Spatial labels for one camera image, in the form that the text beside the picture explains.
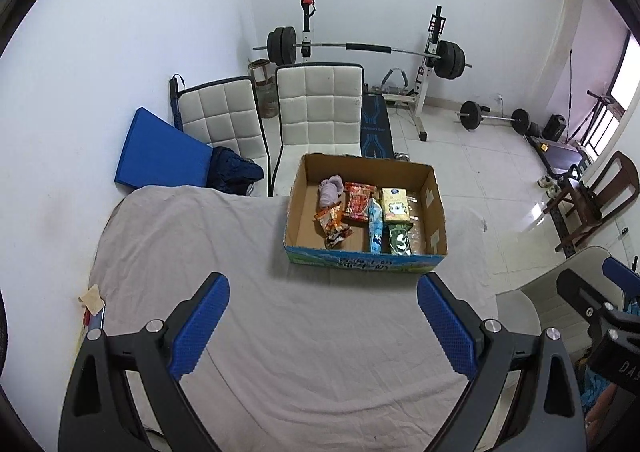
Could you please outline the blue foam mat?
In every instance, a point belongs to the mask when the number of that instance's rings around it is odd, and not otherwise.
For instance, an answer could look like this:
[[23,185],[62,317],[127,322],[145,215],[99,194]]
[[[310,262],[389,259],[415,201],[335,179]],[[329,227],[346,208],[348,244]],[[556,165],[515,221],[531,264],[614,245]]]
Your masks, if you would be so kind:
[[166,123],[146,108],[134,113],[114,181],[144,186],[205,186],[212,148]]

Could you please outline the left white padded chair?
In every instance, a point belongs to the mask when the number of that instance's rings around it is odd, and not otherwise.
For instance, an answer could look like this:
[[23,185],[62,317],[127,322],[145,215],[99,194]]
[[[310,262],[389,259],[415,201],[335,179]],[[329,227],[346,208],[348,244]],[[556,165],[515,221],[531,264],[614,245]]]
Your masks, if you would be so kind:
[[270,196],[270,154],[264,125],[258,114],[255,87],[250,76],[206,82],[179,88],[183,79],[169,79],[172,120],[176,128],[208,146],[226,146],[252,160],[265,177],[254,184],[250,194]]

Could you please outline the blue white tube packet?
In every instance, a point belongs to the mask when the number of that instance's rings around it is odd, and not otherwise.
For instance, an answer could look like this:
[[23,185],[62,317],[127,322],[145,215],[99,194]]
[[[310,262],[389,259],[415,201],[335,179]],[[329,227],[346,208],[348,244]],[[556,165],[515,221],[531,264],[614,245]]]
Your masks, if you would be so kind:
[[368,205],[369,250],[372,254],[382,253],[384,219],[383,209],[375,198]]

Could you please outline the grey table cloth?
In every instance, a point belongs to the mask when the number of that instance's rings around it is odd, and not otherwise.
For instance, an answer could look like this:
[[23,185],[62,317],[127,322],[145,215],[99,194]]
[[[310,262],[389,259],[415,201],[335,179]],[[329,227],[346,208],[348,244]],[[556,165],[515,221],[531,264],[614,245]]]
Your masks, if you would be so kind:
[[226,451],[421,451],[465,386],[416,301],[416,273],[291,264],[285,198],[149,186],[101,235],[90,274],[118,335],[213,272],[230,302],[182,388]]

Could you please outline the purple sock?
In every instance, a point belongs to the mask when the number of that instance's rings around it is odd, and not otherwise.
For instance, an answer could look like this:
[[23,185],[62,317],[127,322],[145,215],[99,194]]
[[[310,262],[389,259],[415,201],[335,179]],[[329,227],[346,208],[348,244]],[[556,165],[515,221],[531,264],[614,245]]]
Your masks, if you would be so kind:
[[344,192],[344,182],[340,175],[323,179],[318,185],[320,209],[331,207],[340,201]]

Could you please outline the orange snack packet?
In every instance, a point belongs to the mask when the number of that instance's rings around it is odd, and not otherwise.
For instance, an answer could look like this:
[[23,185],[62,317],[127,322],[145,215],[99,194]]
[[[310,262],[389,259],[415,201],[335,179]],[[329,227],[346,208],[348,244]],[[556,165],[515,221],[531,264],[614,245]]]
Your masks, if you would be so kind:
[[320,209],[314,215],[324,234],[324,246],[329,250],[340,246],[352,235],[352,228],[343,221],[343,205],[336,203]]

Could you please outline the green snack packet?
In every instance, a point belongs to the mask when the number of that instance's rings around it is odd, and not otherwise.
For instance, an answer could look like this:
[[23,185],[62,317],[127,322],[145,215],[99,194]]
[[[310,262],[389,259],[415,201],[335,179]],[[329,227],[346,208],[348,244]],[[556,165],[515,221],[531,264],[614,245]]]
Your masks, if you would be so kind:
[[411,243],[409,232],[412,224],[390,224],[388,226],[388,244],[390,253],[396,256],[410,256]]

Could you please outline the white weight bench rack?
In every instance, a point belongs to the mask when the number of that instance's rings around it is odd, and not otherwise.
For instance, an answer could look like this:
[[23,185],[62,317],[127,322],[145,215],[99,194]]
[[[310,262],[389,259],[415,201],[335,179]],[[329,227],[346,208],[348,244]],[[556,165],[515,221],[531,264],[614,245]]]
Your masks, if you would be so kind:
[[[300,6],[303,10],[302,42],[304,40],[312,42],[310,20],[316,13],[316,1],[300,0]],[[435,8],[435,12],[432,14],[430,22],[428,23],[426,44],[423,51],[428,50],[431,53],[435,52],[436,45],[439,42],[440,36],[442,36],[445,23],[446,19],[442,16],[442,7],[438,4]],[[302,56],[305,61],[308,61],[311,56],[311,51],[303,52]],[[429,68],[425,62],[420,60],[418,69],[416,70],[416,78],[414,79],[413,87],[410,90],[402,96],[400,94],[383,94],[383,97],[386,100],[391,100],[393,103],[399,103],[402,108],[405,108],[409,112],[413,125],[416,127],[418,138],[423,142],[427,140],[427,131],[423,126],[420,115],[426,101],[428,80],[430,79],[431,74],[433,74],[433,69]]]

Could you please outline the dark wooden chair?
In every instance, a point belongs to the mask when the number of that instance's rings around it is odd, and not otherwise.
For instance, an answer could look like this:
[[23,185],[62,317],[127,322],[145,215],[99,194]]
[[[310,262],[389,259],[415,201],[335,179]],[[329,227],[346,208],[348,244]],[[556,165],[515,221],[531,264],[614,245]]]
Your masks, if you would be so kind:
[[568,216],[576,214],[578,226],[559,233],[557,253],[587,242],[601,228],[630,207],[639,197],[639,172],[634,161],[616,151],[592,183],[566,176],[560,190],[548,201],[545,214],[559,212],[559,204],[568,203]]

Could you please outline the blue phone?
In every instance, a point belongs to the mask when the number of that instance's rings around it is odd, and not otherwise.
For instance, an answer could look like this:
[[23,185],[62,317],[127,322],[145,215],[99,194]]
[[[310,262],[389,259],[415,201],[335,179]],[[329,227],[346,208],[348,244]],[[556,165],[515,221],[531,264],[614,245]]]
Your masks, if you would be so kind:
[[88,330],[91,331],[94,328],[99,328],[102,330],[104,327],[104,316],[105,316],[106,307],[103,307],[97,314],[94,316],[90,316]]

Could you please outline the red snack packet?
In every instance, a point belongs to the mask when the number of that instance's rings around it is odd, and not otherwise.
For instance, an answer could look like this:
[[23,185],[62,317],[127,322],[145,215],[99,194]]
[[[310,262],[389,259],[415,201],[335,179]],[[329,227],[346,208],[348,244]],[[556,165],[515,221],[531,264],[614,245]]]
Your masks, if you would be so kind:
[[372,186],[372,184],[346,182],[346,203],[343,217],[348,221],[366,222],[369,200],[375,192],[376,186]]

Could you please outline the barbell on rack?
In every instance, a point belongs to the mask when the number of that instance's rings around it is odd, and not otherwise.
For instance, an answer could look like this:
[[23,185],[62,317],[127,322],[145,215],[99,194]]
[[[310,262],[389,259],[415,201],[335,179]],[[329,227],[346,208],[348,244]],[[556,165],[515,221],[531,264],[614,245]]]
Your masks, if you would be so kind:
[[432,68],[437,77],[443,79],[457,79],[467,68],[473,65],[466,60],[463,49],[454,42],[441,40],[437,43],[434,53],[394,48],[386,45],[363,44],[362,42],[308,42],[297,40],[296,29],[292,26],[277,27],[267,35],[264,46],[253,47],[253,51],[265,51],[268,60],[277,66],[295,64],[297,55],[313,48],[343,49],[346,51],[370,52],[378,54],[403,54],[415,56]]

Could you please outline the open cardboard box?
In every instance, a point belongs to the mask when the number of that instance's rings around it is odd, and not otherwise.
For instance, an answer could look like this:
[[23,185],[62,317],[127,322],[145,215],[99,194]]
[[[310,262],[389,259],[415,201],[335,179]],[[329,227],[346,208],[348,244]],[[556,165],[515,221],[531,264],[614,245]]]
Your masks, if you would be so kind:
[[300,159],[283,237],[288,260],[323,268],[427,272],[448,255],[435,169],[310,153]]

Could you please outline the yellow tissue pack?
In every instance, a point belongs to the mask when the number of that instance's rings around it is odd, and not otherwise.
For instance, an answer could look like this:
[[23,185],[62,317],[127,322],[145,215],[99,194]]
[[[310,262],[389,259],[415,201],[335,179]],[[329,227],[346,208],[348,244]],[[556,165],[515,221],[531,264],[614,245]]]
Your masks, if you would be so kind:
[[407,191],[403,188],[382,189],[383,219],[386,224],[405,224],[410,221]]

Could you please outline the black treadmill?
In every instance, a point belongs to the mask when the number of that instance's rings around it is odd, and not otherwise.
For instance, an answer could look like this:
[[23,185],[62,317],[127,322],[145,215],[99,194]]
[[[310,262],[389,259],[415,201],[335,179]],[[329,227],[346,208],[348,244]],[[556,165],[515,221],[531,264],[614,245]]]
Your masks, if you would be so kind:
[[589,158],[582,149],[561,140],[565,129],[565,117],[553,114],[543,127],[531,122],[526,131],[526,140],[552,178],[558,178],[574,167],[584,172],[589,165]]

